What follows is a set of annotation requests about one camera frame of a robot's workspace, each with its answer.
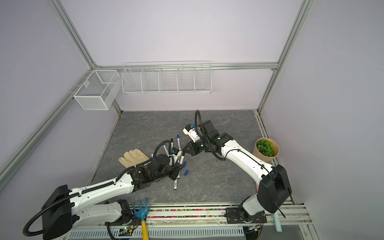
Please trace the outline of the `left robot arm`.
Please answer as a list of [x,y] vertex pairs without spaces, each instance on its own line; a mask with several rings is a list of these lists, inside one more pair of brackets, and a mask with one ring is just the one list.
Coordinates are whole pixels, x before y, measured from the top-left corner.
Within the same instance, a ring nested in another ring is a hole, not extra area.
[[102,202],[148,188],[164,178],[176,180],[184,167],[184,155],[173,145],[173,140],[160,143],[151,157],[138,149],[125,152],[119,159],[125,169],[117,177],[82,188],[69,189],[66,185],[56,188],[41,210],[26,223],[23,234],[55,240],[81,225],[129,225],[133,220],[140,221],[126,200],[115,204]]

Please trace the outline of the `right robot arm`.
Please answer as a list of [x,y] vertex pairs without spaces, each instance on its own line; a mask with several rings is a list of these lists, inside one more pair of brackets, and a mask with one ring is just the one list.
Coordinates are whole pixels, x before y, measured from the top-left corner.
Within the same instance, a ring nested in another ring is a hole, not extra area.
[[196,156],[208,152],[217,160],[232,161],[255,181],[257,192],[239,205],[239,220],[249,223],[263,211],[274,214],[292,195],[283,166],[266,163],[244,149],[232,136],[219,134],[211,121],[202,121],[200,111],[195,112],[194,123],[187,125],[183,132],[191,141],[182,149],[179,163],[183,162],[186,154]]

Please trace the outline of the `beige cloth glove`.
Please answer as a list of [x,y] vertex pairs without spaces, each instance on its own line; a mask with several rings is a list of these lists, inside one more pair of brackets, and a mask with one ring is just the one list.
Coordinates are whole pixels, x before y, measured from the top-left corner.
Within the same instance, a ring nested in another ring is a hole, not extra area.
[[119,162],[125,168],[129,168],[129,167],[137,166],[138,164],[144,163],[149,159],[150,158],[147,155],[145,155],[141,150],[134,149],[134,150],[125,152],[124,156],[119,158]]

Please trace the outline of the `light blue garden trowel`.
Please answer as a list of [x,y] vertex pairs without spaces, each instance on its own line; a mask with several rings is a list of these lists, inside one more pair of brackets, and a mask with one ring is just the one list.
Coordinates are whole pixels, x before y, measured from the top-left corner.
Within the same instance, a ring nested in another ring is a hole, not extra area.
[[276,232],[282,233],[283,229],[282,229],[282,225],[281,225],[281,221],[280,221],[280,217],[279,217],[278,212],[274,213],[274,223],[275,223]]

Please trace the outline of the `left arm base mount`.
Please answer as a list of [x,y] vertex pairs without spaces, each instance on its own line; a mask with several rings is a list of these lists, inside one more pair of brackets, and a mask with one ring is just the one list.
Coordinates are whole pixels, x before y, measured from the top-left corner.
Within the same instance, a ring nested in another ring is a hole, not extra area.
[[137,218],[133,211],[131,210],[130,207],[128,207],[127,209],[122,209],[121,211],[121,216],[111,222],[105,222],[105,226],[131,226],[131,227],[135,227],[135,226],[138,226],[139,225],[139,218]]

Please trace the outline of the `potted green plant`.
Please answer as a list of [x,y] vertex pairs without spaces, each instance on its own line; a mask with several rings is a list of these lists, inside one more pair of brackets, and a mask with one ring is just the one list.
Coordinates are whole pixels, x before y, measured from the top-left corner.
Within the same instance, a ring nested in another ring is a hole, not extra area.
[[260,138],[256,141],[253,155],[265,163],[271,163],[280,153],[278,144],[269,138]]

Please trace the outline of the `white mesh cube basket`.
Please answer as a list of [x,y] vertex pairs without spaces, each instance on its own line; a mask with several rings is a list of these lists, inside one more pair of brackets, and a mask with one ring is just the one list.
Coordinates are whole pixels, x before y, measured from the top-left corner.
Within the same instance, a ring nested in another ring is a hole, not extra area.
[[94,70],[75,92],[74,98],[83,110],[107,111],[121,86],[117,70]]

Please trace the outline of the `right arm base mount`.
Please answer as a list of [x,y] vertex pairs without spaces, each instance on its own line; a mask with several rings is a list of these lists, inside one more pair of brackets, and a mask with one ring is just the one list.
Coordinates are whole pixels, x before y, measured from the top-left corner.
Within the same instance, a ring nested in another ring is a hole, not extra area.
[[225,218],[228,224],[265,224],[267,222],[265,212],[249,215],[239,207],[226,208]]

